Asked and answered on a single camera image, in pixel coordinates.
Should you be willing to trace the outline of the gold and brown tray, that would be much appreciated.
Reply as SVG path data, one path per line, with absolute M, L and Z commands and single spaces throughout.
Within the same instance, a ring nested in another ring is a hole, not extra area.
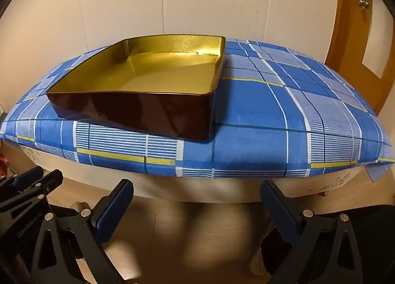
M 222 36 L 124 39 L 72 67 L 46 95 L 64 119 L 205 141 L 225 53 Z

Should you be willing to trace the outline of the wooden door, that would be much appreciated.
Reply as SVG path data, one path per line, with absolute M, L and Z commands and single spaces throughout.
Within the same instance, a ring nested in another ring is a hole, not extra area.
M 369 10 L 361 10 L 357 0 L 337 0 L 336 19 L 326 65 L 350 83 L 375 113 L 380 113 L 394 84 L 394 28 L 389 29 L 389 41 L 382 53 L 377 48 L 372 60 L 381 71 L 367 65 L 369 37 L 373 34 L 373 0 Z

